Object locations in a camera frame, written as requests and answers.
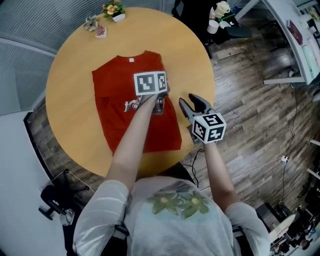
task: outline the round wooden table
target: round wooden table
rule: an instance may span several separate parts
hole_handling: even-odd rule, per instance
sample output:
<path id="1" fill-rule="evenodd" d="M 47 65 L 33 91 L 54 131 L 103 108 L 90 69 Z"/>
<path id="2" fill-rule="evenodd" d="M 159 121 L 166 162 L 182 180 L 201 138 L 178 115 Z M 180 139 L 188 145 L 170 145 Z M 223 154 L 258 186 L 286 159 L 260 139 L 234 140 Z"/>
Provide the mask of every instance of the round wooden table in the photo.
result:
<path id="1" fill-rule="evenodd" d="M 81 26 L 64 42 L 48 75 L 46 110 L 63 150 L 83 168 L 106 176 L 112 153 L 98 116 L 91 71 L 117 55 L 135 56 L 145 50 L 161 54 L 182 145 L 180 150 L 143 154 L 139 176 L 153 176 L 182 160 L 194 147 L 179 98 L 189 100 L 188 94 L 194 93 L 213 104 L 214 73 L 202 43 L 177 19 L 138 7 L 127 8 L 125 15 L 119 23 L 99 16 L 99 24 L 107 29 L 104 39 Z"/>

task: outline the white cup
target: white cup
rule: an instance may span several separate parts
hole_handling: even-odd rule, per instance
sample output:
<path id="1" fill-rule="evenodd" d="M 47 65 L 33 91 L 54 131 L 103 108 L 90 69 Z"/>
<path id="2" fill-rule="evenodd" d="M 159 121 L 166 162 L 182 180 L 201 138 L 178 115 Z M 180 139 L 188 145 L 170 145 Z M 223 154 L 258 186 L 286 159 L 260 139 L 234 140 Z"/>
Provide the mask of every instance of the white cup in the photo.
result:
<path id="1" fill-rule="evenodd" d="M 219 28 L 219 23 L 216 22 L 215 20 L 209 20 L 209 26 L 206 29 L 210 34 L 215 34 L 217 33 L 217 30 Z"/>
<path id="2" fill-rule="evenodd" d="M 222 18 L 225 14 L 231 11 L 230 5 L 226 1 L 221 1 L 216 4 L 214 14 L 217 18 Z"/>
<path id="3" fill-rule="evenodd" d="M 222 28 L 222 29 L 224 29 L 224 28 L 226 28 L 226 27 L 231 27 L 231 25 L 230 25 L 228 22 L 226 22 L 226 21 L 221 21 L 221 22 L 219 23 L 219 26 L 220 26 L 220 28 Z"/>

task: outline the wooden floor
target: wooden floor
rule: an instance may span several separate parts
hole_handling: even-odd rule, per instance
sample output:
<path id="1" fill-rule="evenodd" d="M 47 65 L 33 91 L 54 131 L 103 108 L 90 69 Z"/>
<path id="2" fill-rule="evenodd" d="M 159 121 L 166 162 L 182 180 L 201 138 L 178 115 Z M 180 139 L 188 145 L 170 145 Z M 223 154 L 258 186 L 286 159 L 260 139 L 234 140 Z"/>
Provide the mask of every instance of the wooden floor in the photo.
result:
<path id="1" fill-rule="evenodd" d="M 290 84 L 263 84 L 263 79 L 287 76 L 296 62 L 290 48 L 271 53 L 275 44 L 282 42 L 279 31 L 272 27 L 258 30 L 267 19 L 256 13 L 249 16 L 241 23 L 251 28 L 253 37 L 232 39 L 210 48 L 216 80 L 214 108 L 227 122 L 224 139 L 217 146 L 241 200 L 253 207 L 261 202 L 275 204 L 282 199 L 285 164 L 278 158 L 290 155 L 284 173 L 284 202 L 293 209 L 303 200 L 297 196 L 308 178 L 306 169 L 315 149 L 309 141 L 320 134 L 319 107 L 312 102 L 317 88 L 302 86 L 294 90 Z M 81 168 L 61 149 L 49 126 L 45 104 L 28 121 L 38 150 L 53 176 L 68 168 L 96 190 L 103 178 Z M 197 150 L 196 147 L 188 154 L 183 164 L 191 165 Z M 199 188 L 210 196 L 203 153 L 199 153 L 194 167 Z M 82 186 L 75 177 L 70 179 L 75 187 Z M 88 201 L 92 193 L 81 195 Z"/>

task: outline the white desk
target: white desk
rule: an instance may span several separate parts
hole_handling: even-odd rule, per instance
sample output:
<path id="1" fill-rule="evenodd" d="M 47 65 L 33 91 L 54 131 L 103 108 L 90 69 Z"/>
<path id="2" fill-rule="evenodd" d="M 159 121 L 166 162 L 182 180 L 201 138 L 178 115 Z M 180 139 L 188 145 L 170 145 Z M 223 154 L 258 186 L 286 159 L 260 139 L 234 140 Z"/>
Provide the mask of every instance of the white desk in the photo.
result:
<path id="1" fill-rule="evenodd" d="M 235 19 L 240 20 L 253 6 L 255 6 L 260 0 L 251 0 L 248 2 L 244 8 L 235 16 Z M 303 28 L 300 24 L 299 16 L 301 13 L 292 0 L 261 0 L 267 8 L 271 11 L 272 15 L 275 17 L 276 21 L 279 23 L 281 29 L 283 30 L 288 42 L 292 48 L 295 59 L 298 63 L 301 76 L 294 76 L 288 78 L 280 79 L 269 79 L 264 80 L 264 84 L 278 84 L 278 83 L 306 83 L 309 85 L 315 76 L 312 74 L 307 58 L 304 54 L 303 45 L 307 45 L 307 39 L 311 38 L 316 41 L 314 36 L 309 32 L 308 29 Z M 296 28 L 300 31 L 303 38 L 303 45 L 300 46 L 294 36 L 287 29 L 287 21 L 291 20 Z"/>

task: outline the desk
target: desk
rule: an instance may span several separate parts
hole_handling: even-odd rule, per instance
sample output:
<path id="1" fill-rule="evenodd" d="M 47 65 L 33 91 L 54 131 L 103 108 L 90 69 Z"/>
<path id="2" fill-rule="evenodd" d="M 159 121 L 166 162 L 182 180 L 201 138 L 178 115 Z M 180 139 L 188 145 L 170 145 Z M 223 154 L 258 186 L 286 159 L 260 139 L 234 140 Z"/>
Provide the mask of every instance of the desk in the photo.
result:
<path id="1" fill-rule="evenodd" d="M 105 176 L 112 153 L 98 116 L 91 71 L 117 55 L 136 56 L 144 50 L 161 54 L 182 145 L 180 150 L 143 154 L 139 176 L 152 176 L 182 160 L 194 147 L 179 97 L 189 99 L 188 94 L 194 93 L 213 104 L 214 73 L 202 43 L 177 19 L 147 8 L 127 8 L 125 15 L 119 23 L 99 16 L 107 29 L 104 39 L 81 26 L 64 42 L 48 75 L 46 110 L 63 150 L 83 168 Z"/>
<path id="2" fill-rule="evenodd" d="M 244 8 L 235 16 L 236 20 L 239 21 L 253 6 L 255 6 L 260 0 L 251 0 L 244 6 Z M 308 29 L 303 28 L 300 24 L 299 16 L 301 13 L 292 0 L 261 0 L 266 7 L 270 10 L 276 21 L 279 23 L 283 30 L 288 42 L 292 48 L 295 59 L 298 63 L 301 76 L 294 76 L 280 79 L 269 79 L 264 80 L 264 84 L 278 84 L 278 83 L 306 83 L 309 85 L 312 80 L 316 77 L 310 71 L 307 58 L 304 54 L 302 46 L 300 46 L 290 31 L 287 29 L 287 21 L 292 20 L 294 25 L 300 31 L 303 37 L 303 45 L 307 45 L 307 39 L 311 38 L 316 43 L 314 36 L 309 32 Z"/>

